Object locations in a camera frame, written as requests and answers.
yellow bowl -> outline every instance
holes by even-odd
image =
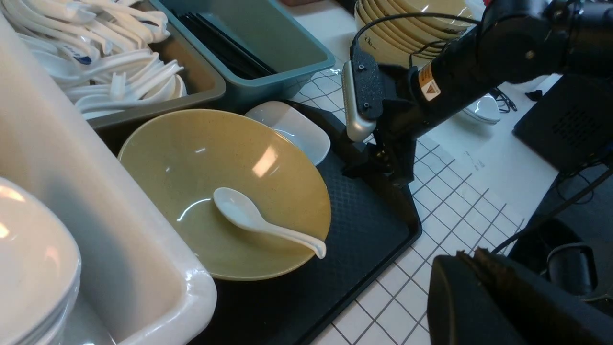
[[[375,0],[375,3],[377,3],[377,6],[382,10],[382,12],[387,13],[387,14],[400,14],[400,13],[407,13],[407,11],[405,9],[403,9],[402,7],[400,7],[400,5],[398,4],[399,1],[398,0]],[[425,22],[422,21],[422,18],[404,18],[404,19],[396,19],[396,20],[392,20],[390,21],[391,23],[398,21],[399,24],[398,25],[402,25],[402,23],[406,23],[409,22],[411,24],[413,24],[412,26],[409,25],[409,28],[415,30],[415,29],[420,29],[423,33],[422,36],[420,37],[421,40],[423,41],[424,39],[432,39],[432,37],[436,38],[436,41],[439,40],[451,40],[451,39],[455,39],[459,36],[459,33],[448,33],[442,30],[439,30],[436,27],[430,26],[428,24],[426,24]]]
[[[472,18],[473,13],[466,6],[464,0],[389,0],[395,1],[405,12],[437,12]],[[419,19],[429,26],[449,34],[464,32],[470,24],[464,21],[421,17]]]
[[[119,160],[213,277],[273,278],[314,255],[231,224],[212,200],[219,187],[244,193],[271,223],[321,240],[328,235],[330,199],[318,170],[294,144],[250,118],[210,109],[165,114],[138,128]]]
[[[376,6],[374,0],[362,0],[361,6],[364,9],[365,16],[368,17],[371,21],[386,16]],[[375,27],[381,29],[384,32],[385,36],[382,37],[386,41],[389,41],[396,48],[400,48],[406,52],[417,52],[424,46],[424,44],[415,41],[409,35],[404,34],[389,21],[384,21],[383,23],[377,24]],[[424,56],[435,57],[440,51],[440,48],[429,47],[426,48],[426,50],[421,52],[420,54]]]
[[[355,8],[356,26],[358,29],[364,27],[364,19],[360,16],[358,5]],[[359,44],[363,51],[369,53],[379,63],[397,64],[409,67],[409,54],[394,47],[390,43],[377,36],[372,32],[372,28],[366,30],[360,37]],[[413,65],[425,66],[431,59],[423,58],[420,56],[413,56]]]

blue plastic bin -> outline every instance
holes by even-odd
[[[335,58],[276,0],[150,0],[226,80],[216,106],[246,111],[260,103],[296,95],[313,74],[331,68]],[[236,76],[178,18],[198,13],[271,66],[277,74],[247,80]]]

white sink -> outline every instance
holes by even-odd
[[[0,176],[55,212],[83,258],[87,317],[72,319],[86,329],[67,331],[87,336],[90,318],[108,342],[187,343],[211,319],[213,279],[1,15],[0,35]]]

warning label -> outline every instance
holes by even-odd
[[[424,97],[431,101],[441,94],[441,89],[436,84],[432,75],[432,65],[427,64],[419,71],[419,86],[422,89]]]

plastic tray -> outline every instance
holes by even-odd
[[[138,8],[154,10],[153,6],[146,2],[140,3]],[[169,24],[167,29],[170,31],[170,37],[161,43],[151,44],[150,47],[159,53],[162,61],[177,60],[185,67],[180,75],[185,82],[188,96],[88,120],[103,138],[121,137],[125,131],[132,132],[147,120],[168,112],[205,106],[226,92],[226,83],[215,68],[174,26]]]
[[[395,188],[382,175],[343,177],[343,161],[355,159],[364,145],[343,142],[344,125],[332,113],[291,104],[332,141],[318,165],[332,203],[328,255],[275,279],[216,280],[215,314],[192,345],[309,344],[421,234],[408,186]],[[128,136],[107,145],[121,145]]]
[[[334,66],[335,57],[276,0],[151,0],[227,83],[219,107],[244,112],[298,93],[315,72]],[[198,13],[258,56],[278,73],[247,80],[232,73],[171,12]]]

